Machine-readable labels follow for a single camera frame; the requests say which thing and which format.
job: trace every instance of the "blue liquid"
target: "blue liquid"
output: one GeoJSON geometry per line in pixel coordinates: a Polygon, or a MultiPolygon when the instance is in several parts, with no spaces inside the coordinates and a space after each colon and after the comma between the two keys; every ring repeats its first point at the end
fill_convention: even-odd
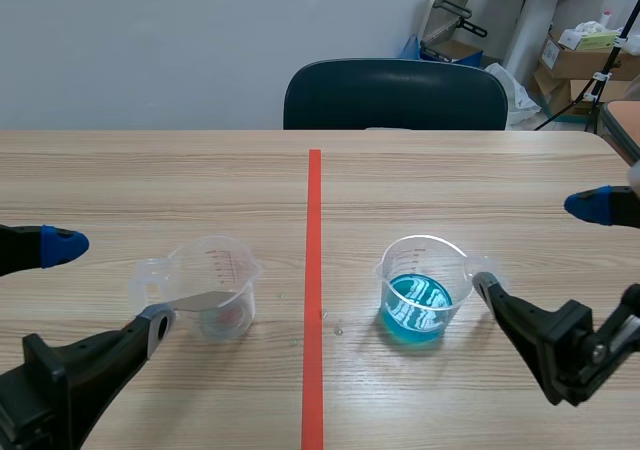
{"type": "MultiPolygon", "coordinates": [[[[449,307],[451,297],[444,287],[425,275],[400,275],[391,285],[407,300],[426,307],[449,307]]],[[[389,330],[401,340],[410,343],[435,340],[449,323],[448,311],[422,310],[398,299],[389,292],[382,308],[382,318],[389,330]]]]}

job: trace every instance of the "floor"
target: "floor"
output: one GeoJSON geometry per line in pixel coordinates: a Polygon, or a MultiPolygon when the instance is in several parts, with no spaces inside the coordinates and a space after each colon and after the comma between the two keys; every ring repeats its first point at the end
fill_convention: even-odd
{"type": "MultiPolygon", "coordinates": [[[[544,123],[547,120],[547,116],[542,112],[538,112],[536,115],[528,120],[524,120],[516,125],[507,125],[507,130],[520,131],[520,130],[534,130],[538,125],[544,123]]],[[[564,123],[564,122],[552,122],[542,129],[543,131],[574,131],[583,132],[584,125],[578,123],[564,123]]]]}

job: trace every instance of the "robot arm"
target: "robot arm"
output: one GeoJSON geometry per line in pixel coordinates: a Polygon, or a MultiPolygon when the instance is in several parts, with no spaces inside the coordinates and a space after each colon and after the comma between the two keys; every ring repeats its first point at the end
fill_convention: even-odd
{"type": "MultiPolygon", "coordinates": [[[[89,242],[53,227],[0,226],[0,276],[78,258],[89,242]]],[[[77,450],[120,390],[168,335],[175,312],[147,307],[121,330],[63,347],[22,339],[24,363],[0,375],[0,447],[77,450]]]]}
{"type": "MultiPolygon", "coordinates": [[[[640,166],[633,187],[602,187],[570,196],[565,209],[589,223],[640,228],[640,166]]],[[[526,362],[547,400],[578,406],[588,400],[633,352],[640,351],[640,285],[631,285],[598,330],[591,309],[574,300],[548,312],[509,295],[490,273],[473,285],[526,362]]]]}

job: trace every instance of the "tripod stand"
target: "tripod stand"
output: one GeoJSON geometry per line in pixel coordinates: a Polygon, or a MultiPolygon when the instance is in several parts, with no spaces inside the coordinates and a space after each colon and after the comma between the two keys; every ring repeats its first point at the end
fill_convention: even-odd
{"type": "Polygon", "coordinates": [[[609,55],[609,59],[607,60],[607,63],[605,63],[604,68],[602,69],[602,72],[598,72],[594,74],[594,76],[591,77],[591,80],[589,80],[589,83],[587,83],[587,86],[584,87],[582,92],[580,92],[580,95],[578,95],[578,97],[574,101],[572,101],[569,105],[567,105],[565,108],[560,110],[549,120],[547,120],[538,128],[536,128],[535,131],[538,131],[541,128],[545,127],[549,123],[553,122],[560,115],[562,115],[564,112],[575,107],[576,105],[578,105],[583,101],[591,102],[591,109],[589,110],[589,115],[587,116],[587,125],[584,128],[585,132],[589,131],[589,126],[591,125],[591,122],[593,121],[596,115],[598,105],[600,104],[600,99],[602,98],[604,87],[609,81],[609,79],[611,78],[611,70],[614,68],[616,60],[618,59],[618,55],[620,55],[620,52],[622,51],[622,47],[626,43],[629,37],[629,32],[631,32],[631,28],[636,23],[636,19],[638,18],[638,15],[640,15],[640,0],[638,0],[635,8],[631,12],[631,16],[629,17],[627,24],[624,26],[622,33],[618,38],[616,38],[616,41],[613,45],[614,48],[611,51],[611,55],[609,55]],[[593,88],[593,92],[590,92],[589,89],[591,88],[591,85],[593,85],[594,83],[595,83],[595,87],[593,88]]]}

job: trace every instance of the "cup handle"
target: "cup handle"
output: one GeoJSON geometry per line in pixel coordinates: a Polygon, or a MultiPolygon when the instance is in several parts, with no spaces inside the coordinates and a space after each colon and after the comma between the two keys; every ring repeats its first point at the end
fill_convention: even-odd
{"type": "Polygon", "coordinates": [[[168,270],[168,258],[150,258],[136,264],[133,278],[129,280],[128,284],[129,306],[135,314],[149,306],[149,285],[155,285],[162,297],[169,300],[168,270]]]}

